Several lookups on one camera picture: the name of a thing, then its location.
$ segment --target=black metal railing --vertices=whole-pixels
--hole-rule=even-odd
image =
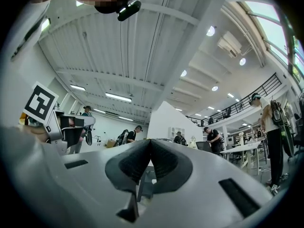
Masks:
[[[226,118],[229,118],[235,114],[240,113],[241,111],[246,110],[250,107],[249,102],[251,101],[251,95],[255,92],[259,93],[261,96],[267,96],[271,94],[275,89],[281,85],[281,81],[274,73],[269,79],[267,79],[259,88],[248,94],[246,97],[241,99],[239,102],[225,108],[221,112],[215,113],[208,118],[202,120],[194,117],[188,117],[193,123],[197,124],[200,127],[210,125]]]

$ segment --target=recessed light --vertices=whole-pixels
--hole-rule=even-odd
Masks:
[[[80,5],[83,5],[83,3],[76,1],[76,6],[78,7]]]
[[[123,100],[123,101],[127,101],[127,102],[132,102],[132,100],[130,98],[126,98],[126,97],[123,97],[123,96],[119,96],[119,95],[113,95],[111,93],[106,93],[105,94],[107,97],[111,97],[111,98],[115,98],[115,99],[118,99],[118,100]]]
[[[239,64],[240,64],[241,66],[243,66],[245,63],[246,63],[246,59],[245,59],[245,58],[242,58],[242,59],[239,61]]]
[[[71,87],[72,87],[72,88],[74,88],[74,89],[79,89],[79,90],[83,90],[83,91],[86,91],[86,89],[85,89],[85,88],[83,88],[83,87],[80,87],[80,86],[76,86],[76,85],[71,85]]]
[[[50,25],[50,20],[47,19],[42,23],[41,31],[44,31]]]
[[[215,33],[215,29],[213,26],[210,26],[210,28],[208,29],[208,32],[207,32],[207,36],[213,36]]]
[[[182,72],[182,74],[181,74],[181,77],[185,77],[186,75],[187,75],[187,71],[184,70],[184,71]]]
[[[133,120],[132,120],[132,119],[129,119],[129,118],[125,118],[125,117],[122,117],[122,116],[119,116],[118,118],[120,118],[120,119],[124,119],[124,120],[128,120],[128,121],[131,121],[131,122],[133,122]]]
[[[103,112],[103,111],[101,111],[101,110],[97,110],[97,109],[95,109],[95,108],[94,108],[94,111],[101,112],[101,113],[104,113],[104,114],[105,114],[105,112]]]

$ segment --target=table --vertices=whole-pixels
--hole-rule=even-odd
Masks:
[[[226,153],[233,153],[233,152],[242,152],[242,162],[241,162],[241,169],[244,168],[247,165],[247,170],[248,173],[251,173],[251,156],[249,150],[256,150],[255,158],[257,162],[257,174],[259,174],[259,160],[258,160],[258,152],[257,152],[257,147],[261,143],[261,141],[254,142],[254,143],[249,143],[245,145],[241,145],[235,148],[232,148],[230,150],[225,150],[221,151],[221,154],[226,154]],[[244,161],[244,151],[247,151],[247,159]]]

